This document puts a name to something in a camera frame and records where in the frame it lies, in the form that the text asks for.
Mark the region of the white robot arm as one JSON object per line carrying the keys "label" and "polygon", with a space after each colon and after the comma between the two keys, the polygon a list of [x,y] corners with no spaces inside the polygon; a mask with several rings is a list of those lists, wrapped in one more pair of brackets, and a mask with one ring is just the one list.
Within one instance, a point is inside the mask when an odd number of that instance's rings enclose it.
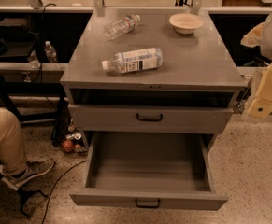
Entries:
{"label": "white robot arm", "polygon": [[256,90],[247,114],[255,119],[265,119],[272,112],[272,13],[264,22],[256,25],[243,36],[240,43],[245,47],[260,47],[261,55],[271,63],[262,72],[259,86]]}

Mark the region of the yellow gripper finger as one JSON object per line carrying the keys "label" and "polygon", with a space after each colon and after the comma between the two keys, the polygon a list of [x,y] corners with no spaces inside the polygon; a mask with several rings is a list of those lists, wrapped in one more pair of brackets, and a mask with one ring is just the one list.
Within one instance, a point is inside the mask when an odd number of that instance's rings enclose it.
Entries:
{"label": "yellow gripper finger", "polygon": [[247,114],[255,119],[265,119],[272,112],[272,64],[262,71],[262,77]]}
{"label": "yellow gripper finger", "polygon": [[260,46],[262,41],[263,28],[264,28],[263,22],[253,27],[246,35],[243,36],[243,38],[240,41],[240,44],[249,48]]}

